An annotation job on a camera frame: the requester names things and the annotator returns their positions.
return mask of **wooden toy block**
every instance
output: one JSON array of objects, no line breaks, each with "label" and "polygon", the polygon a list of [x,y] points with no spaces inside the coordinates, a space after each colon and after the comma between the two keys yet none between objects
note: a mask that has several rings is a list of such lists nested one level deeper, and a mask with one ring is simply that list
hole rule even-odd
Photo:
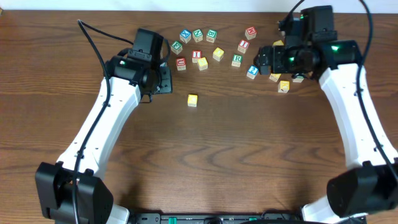
[{"label": "wooden toy block", "polygon": [[192,62],[197,63],[199,59],[201,59],[201,51],[192,50]]},{"label": "wooden toy block", "polygon": [[283,41],[281,41],[281,40],[275,41],[275,42],[272,44],[272,46],[283,46],[283,45],[284,45],[284,43],[283,43]]},{"label": "wooden toy block", "polygon": [[293,82],[297,82],[297,83],[301,83],[301,82],[303,82],[303,80],[304,80],[304,77],[302,77],[302,76],[298,76],[296,78],[293,78]]},{"label": "wooden toy block", "polygon": [[274,81],[274,82],[277,82],[278,79],[280,78],[280,75],[281,75],[281,74],[273,74],[273,73],[272,73],[272,74],[269,75],[269,79],[272,80],[272,81]]},{"label": "wooden toy block", "polygon": [[188,95],[188,106],[197,107],[198,95],[189,94]]},{"label": "wooden toy block", "polygon": [[246,53],[246,50],[249,47],[249,42],[241,40],[239,45],[238,45],[238,51],[242,52],[242,53]]},{"label": "wooden toy block", "polygon": [[174,52],[176,55],[178,55],[182,51],[182,44],[178,41],[175,41],[172,44],[172,52]]},{"label": "wooden toy block", "polygon": [[253,38],[256,37],[257,35],[257,30],[254,27],[249,27],[246,29],[246,31],[244,32],[244,35],[246,36],[246,38],[248,40],[251,40]]},{"label": "wooden toy block", "polygon": [[202,70],[208,68],[207,60],[205,57],[198,60],[198,68],[199,68],[199,71],[202,71]]},{"label": "wooden toy block", "polygon": [[216,50],[213,52],[213,58],[217,61],[221,61],[224,57],[224,50],[217,47]]},{"label": "wooden toy block", "polygon": [[214,41],[216,41],[216,38],[217,38],[217,31],[210,29],[209,32],[207,32],[206,40],[211,43],[214,43]]},{"label": "wooden toy block", "polygon": [[280,81],[278,85],[278,93],[287,93],[289,90],[289,81]]},{"label": "wooden toy block", "polygon": [[177,64],[178,71],[187,69],[187,62],[185,61],[185,58],[177,58],[175,63]]},{"label": "wooden toy block", "polygon": [[186,44],[191,40],[191,38],[191,32],[189,32],[187,29],[183,30],[180,34],[180,40]]},{"label": "wooden toy block", "polygon": [[195,42],[203,40],[203,33],[201,32],[200,29],[193,31],[193,39],[195,40]]},{"label": "wooden toy block", "polygon": [[259,73],[259,69],[256,66],[251,65],[248,70],[248,73],[246,75],[249,78],[254,79],[258,73]]},{"label": "wooden toy block", "polygon": [[243,60],[242,55],[234,54],[234,57],[232,58],[232,66],[240,67],[241,63],[242,63],[242,60]]}]

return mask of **black base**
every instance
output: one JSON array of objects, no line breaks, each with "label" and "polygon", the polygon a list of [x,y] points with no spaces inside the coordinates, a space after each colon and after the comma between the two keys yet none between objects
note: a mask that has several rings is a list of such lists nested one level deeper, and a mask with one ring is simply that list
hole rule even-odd
[{"label": "black base", "polygon": [[[302,220],[301,214],[273,210],[262,215],[161,215],[158,213],[131,213],[128,224],[241,224],[249,221],[275,220],[272,223],[311,223]],[[367,224],[366,217],[351,218],[339,224]]]},{"label": "black base", "polygon": [[160,90],[155,94],[173,93],[172,72],[169,67],[160,67],[159,72],[162,75]]}]

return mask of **yellow block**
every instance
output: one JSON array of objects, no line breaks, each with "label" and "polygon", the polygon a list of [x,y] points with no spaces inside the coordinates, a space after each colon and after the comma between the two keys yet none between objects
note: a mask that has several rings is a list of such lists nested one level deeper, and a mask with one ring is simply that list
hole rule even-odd
[{"label": "yellow block", "polygon": [[280,81],[278,85],[279,93],[287,93],[289,90],[289,81]]},{"label": "yellow block", "polygon": [[213,55],[221,57],[221,56],[224,55],[224,50],[222,50],[221,48],[217,47],[216,50],[213,52]]},{"label": "yellow block", "polygon": [[207,60],[206,60],[206,58],[198,59],[198,65],[199,65],[200,67],[206,66],[206,65],[207,65]]},{"label": "yellow block", "polygon": [[272,81],[274,81],[274,82],[277,82],[278,79],[280,78],[280,75],[281,75],[281,74],[273,74],[273,73],[272,73],[272,74],[269,75],[269,79],[272,80]]},{"label": "yellow block", "polygon": [[281,40],[275,41],[272,46],[283,46],[284,43]]},{"label": "yellow block", "polygon": [[188,106],[197,107],[198,96],[197,95],[188,95]]}]

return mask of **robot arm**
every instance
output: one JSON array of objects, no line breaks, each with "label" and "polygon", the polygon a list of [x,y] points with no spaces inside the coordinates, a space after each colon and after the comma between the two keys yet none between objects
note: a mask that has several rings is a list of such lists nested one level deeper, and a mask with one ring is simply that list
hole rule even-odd
[{"label": "robot arm", "polygon": [[[168,49],[164,58],[163,41]],[[133,48],[122,50],[106,62],[110,89],[107,89],[104,79],[94,107],[68,149],[55,165],[43,162],[37,169],[35,180],[44,217],[62,223],[74,223],[76,218],[80,223],[127,223],[129,210],[113,205],[112,193],[102,179],[123,125],[141,98],[148,95],[152,101],[154,94],[172,92],[171,72],[166,64],[169,56],[170,46],[167,40],[155,32],[139,29]],[[74,169],[77,152],[94,120],[103,110],[109,90],[108,106],[85,145],[78,166],[77,181],[73,183],[72,180],[76,177]],[[78,213],[74,212],[72,200],[76,185]]]},{"label": "robot arm", "polygon": [[331,6],[301,11],[300,19],[288,16],[279,23],[285,34],[284,46],[266,46],[254,63],[262,75],[272,73],[311,73],[319,82],[336,116],[343,139],[348,171],[331,179],[326,196],[302,209],[305,221],[339,223],[349,217],[391,210],[398,203],[398,184],[392,170],[398,172],[398,158],[377,117],[361,70],[360,88],[371,126],[386,158],[369,131],[358,96],[356,74],[362,55],[353,40],[338,40]]},{"label": "robot arm", "polygon": [[[355,94],[357,69],[358,65],[356,63],[339,65],[338,69],[336,70],[331,70],[330,68],[328,68],[319,79],[321,89],[325,92],[327,98],[329,99],[329,102],[336,117],[341,138],[343,139],[346,156],[346,166],[348,170],[361,170],[363,164],[366,164],[368,162],[370,162],[372,166],[382,167],[386,164],[386,162],[376,149],[369,129],[366,126],[364,117],[362,116],[361,108],[359,107],[359,102]],[[371,120],[372,126],[374,127],[378,139],[380,139],[381,144],[383,145],[383,149],[387,157],[389,158],[391,163],[394,163],[394,159],[398,158],[398,152],[392,147],[390,141],[386,137],[386,134],[377,116],[376,110],[374,109],[368,86],[366,84],[365,69],[363,68],[361,72],[361,85],[363,89],[362,96],[366,111],[368,112],[369,119]],[[367,179],[368,181],[370,180],[372,182],[371,185],[375,184],[375,181],[372,181],[374,180],[374,178],[352,177],[351,180],[357,179]],[[372,195],[374,188],[375,185],[373,185],[373,187],[368,185],[358,185],[355,192],[361,195],[356,195],[355,197],[346,197],[345,199],[349,199],[349,201],[342,202],[342,208],[344,207],[344,210],[346,211],[350,209],[355,209],[355,207],[359,210],[366,210],[364,208],[368,206],[367,203],[373,203],[373,206],[378,207],[377,210],[391,209],[389,208],[389,204],[394,204],[394,196],[390,195],[388,197],[389,200],[377,198],[375,195]],[[335,205],[335,197],[337,197],[337,195],[334,194],[334,192],[329,188],[328,195],[322,197],[314,203],[308,204],[303,207],[303,219],[312,222],[339,223],[347,219],[348,217],[361,217],[367,215],[367,213],[357,213],[348,217],[340,217],[331,208],[331,206]],[[367,197],[372,198],[373,201],[370,202],[366,199]]]},{"label": "robot arm", "polygon": [[[111,98],[108,108],[104,111],[87,142],[79,167],[80,173],[90,169],[95,177],[101,179],[104,179],[109,156],[124,123],[141,100],[139,87],[130,85],[129,80],[112,77],[109,81],[111,84]],[[105,96],[106,84],[104,79],[93,109],[91,109],[73,142],[57,160],[57,162],[63,162],[62,167],[64,169],[74,169],[76,152],[79,150],[91,124],[93,124],[94,119],[101,110]]]}]

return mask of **wooden table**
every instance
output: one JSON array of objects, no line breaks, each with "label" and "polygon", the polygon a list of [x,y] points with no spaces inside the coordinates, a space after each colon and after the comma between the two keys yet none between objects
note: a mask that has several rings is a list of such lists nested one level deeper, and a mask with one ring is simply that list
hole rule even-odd
[{"label": "wooden table", "polygon": [[[140,105],[127,120],[108,164],[105,184],[115,202],[165,213],[253,213],[297,209],[326,193],[344,172],[335,117],[316,82],[277,92],[268,76],[246,70],[260,46],[279,40],[284,13],[5,11],[0,17],[0,223],[50,223],[42,218],[34,174],[68,147],[98,94],[102,71],[76,20],[134,40],[137,28],[178,40],[184,28],[218,31],[214,44],[184,44],[187,71],[169,65],[174,92]],[[255,26],[241,68],[231,67],[244,30]],[[366,63],[369,89],[392,144],[398,147],[398,16],[374,15]],[[364,46],[365,15],[337,14],[340,39]],[[128,47],[90,32],[105,60]],[[224,59],[212,59],[216,47]],[[199,72],[191,51],[202,50]],[[289,80],[283,75],[282,80]],[[197,108],[187,95],[199,96]],[[396,223],[396,211],[369,223]]]}]

